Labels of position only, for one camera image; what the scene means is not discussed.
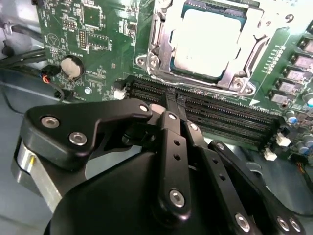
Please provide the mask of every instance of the capacitor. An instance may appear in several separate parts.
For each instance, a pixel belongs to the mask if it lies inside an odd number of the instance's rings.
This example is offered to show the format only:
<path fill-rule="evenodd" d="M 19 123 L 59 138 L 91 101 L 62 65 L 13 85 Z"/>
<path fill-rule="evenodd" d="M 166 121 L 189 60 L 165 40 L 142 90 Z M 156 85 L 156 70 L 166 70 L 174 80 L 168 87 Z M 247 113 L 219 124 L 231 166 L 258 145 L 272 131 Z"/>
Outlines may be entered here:
<path fill-rule="evenodd" d="M 288 123 L 290 124 L 296 124 L 298 122 L 297 117 L 294 114 L 294 111 L 288 111 L 286 112 L 286 118 Z"/>
<path fill-rule="evenodd" d="M 303 142 L 306 147 L 308 148 L 313 147 L 313 135 L 304 135 Z"/>
<path fill-rule="evenodd" d="M 313 93 L 306 93 L 302 96 L 302 99 L 309 107 L 313 107 Z"/>
<path fill-rule="evenodd" d="M 310 151 L 309 148 L 306 147 L 302 141 L 298 142 L 296 144 L 296 147 L 298 149 L 299 154 L 308 154 Z"/>
<path fill-rule="evenodd" d="M 61 61 L 61 69 L 70 80 L 77 80 L 85 73 L 83 62 L 74 55 L 67 55 Z"/>

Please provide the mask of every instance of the bolt hole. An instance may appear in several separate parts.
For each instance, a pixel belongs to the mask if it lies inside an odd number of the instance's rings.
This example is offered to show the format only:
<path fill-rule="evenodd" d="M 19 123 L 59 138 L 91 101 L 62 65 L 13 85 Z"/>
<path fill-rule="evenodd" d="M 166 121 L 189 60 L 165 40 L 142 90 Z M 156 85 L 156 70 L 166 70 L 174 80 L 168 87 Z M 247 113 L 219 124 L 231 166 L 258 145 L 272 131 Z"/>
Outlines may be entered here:
<path fill-rule="evenodd" d="M 174 154 L 174 158 L 175 158 L 177 161 L 179 161 L 179 160 L 180 160 L 180 155 Z"/>
<path fill-rule="evenodd" d="M 81 136 L 79 136 L 79 135 L 75 136 L 74 138 L 75 138 L 76 140 L 78 140 L 78 141 L 81 141 L 81 140 L 83 139 L 83 137 L 81 137 Z"/>
<path fill-rule="evenodd" d="M 47 124 L 49 124 L 49 125 L 54 125 L 54 124 L 55 124 L 55 121 L 53 121 L 53 120 L 47 120 Z"/>
<path fill-rule="evenodd" d="M 223 180 L 223 181 L 226 180 L 225 176 L 223 176 L 222 174 L 220 174 L 220 179 Z"/>

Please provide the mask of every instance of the chip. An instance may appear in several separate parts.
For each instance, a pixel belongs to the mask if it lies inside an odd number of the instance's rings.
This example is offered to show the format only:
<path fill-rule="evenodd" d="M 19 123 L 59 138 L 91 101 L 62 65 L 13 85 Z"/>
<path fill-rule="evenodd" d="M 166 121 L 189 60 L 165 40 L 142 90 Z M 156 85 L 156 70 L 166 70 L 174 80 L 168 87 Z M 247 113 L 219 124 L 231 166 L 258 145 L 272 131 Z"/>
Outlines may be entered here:
<path fill-rule="evenodd" d="M 293 64 L 296 66 L 308 69 L 309 67 L 313 65 L 313 58 L 299 55 L 297 56 Z"/>
<path fill-rule="evenodd" d="M 94 6 L 83 7 L 84 12 L 84 24 L 85 26 L 92 28 L 100 28 L 100 9 Z"/>
<path fill-rule="evenodd" d="M 204 22 L 218 22 L 197 27 Z M 241 22 L 212 12 L 186 11 L 174 58 L 175 67 L 212 77 L 219 77 L 227 63 L 237 57 Z"/>

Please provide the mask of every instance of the integrated circuit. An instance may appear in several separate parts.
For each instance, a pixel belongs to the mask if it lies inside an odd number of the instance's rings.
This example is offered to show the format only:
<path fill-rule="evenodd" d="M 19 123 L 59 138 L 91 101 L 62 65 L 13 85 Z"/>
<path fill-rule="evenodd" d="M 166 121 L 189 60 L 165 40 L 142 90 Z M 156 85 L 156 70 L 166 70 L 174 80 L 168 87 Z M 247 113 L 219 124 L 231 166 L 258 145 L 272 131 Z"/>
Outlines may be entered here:
<path fill-rule="evenodd" d="M 100 7 L 93 5 L 83 5 L 83 24 L 87 27 L 99 29 L 101 27 L 102 10 Z"/>

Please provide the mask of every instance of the wire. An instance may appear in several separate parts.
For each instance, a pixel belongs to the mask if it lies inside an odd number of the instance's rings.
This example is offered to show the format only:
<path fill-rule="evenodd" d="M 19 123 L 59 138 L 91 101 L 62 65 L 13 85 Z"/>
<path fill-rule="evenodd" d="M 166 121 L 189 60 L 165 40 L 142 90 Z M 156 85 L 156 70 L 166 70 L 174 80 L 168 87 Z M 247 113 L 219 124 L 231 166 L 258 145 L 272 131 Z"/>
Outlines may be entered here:
<path fill-rule="evenodd" d="M 42 78 L 42 80 L 43 80 L 44 83 L 50 85 L 51 87 L 53 87 L 54 89 L 56 89 L 56 90 L 60 93 L 61 97 L 60 97 L 60 99 L 59 99 L 59 103 L 62 103 L 62 102 L 64 101 L 64 99 L 65 99 L 65 94 L 64 94 L 64 91 L 62 90 L 62 88 L 59 87 L 58 85 L 52 83 L 52 82 L 49 80 L 49 78 L 48 78 L 48 76 L 47 76 L 46 74 L 40 73 L 40 74 L 39 74 L 39 77 Z"/>
<path fill-rule="evenodd" d="M 8 108 L 9 108 L 10 110 L 12 110 L 14 113 L 18 114 L 18 115 L 24 115 L 23 112 L 18 111 L 17 109 L 13 108 L 13 106 L 11 105 L 11 103 L 10 103 L 10 101 L 9 101 L 9 98 L 8 98 L 8 96 L 6 95 L 3 82 L 0 84 L 0 89 L 1 89 L 1 93 L 2 93 L 2 96 L 3 96 L 4 102 L 6 103 L 6 105 L 8 106 Z"/>
<path fill-rule="evenodd" d="M 39 55 L 45 55 L 45 50 L 44 49 L 32 50 L 32 51 L 25 52 L 23 54 L 19 54 L 19 55 L 15 55 L 15 56 L 12 56 L 9 58 L 5 58 L 3 60 L 0 60 L 0 65 L 12 64 L 12 63 L 21 61 L 23 59 L 30 58 L 33 56 L 39 56 Z"/>
<path fill-rule="evenodd" d="M 40 56 L 31 57 L 31 58 L 26 58 L 26 59 L 20 60 L 18 62 L 9 64 L 9 65 L 3 65 L 0 68 L 16 67 L 16 66 L 20 66 L 24 64 L 29 64 L 29 63 L 38 63 L 38 62 L 45 61 L 45 60 L 46 60 L 45 55 L 40 55 Z"/>
<path fill-rule="evenodd" d="M 41 42 L 41 43 L 44 42 L 43 37 L 40 33 L 33 31 L 27 27 L 21 26 L 19 24 L 12 26 L 12 31 L 16 32 L 16 33 L 27 35 L 27 36 L 37 40 L 38 42 Z"/>

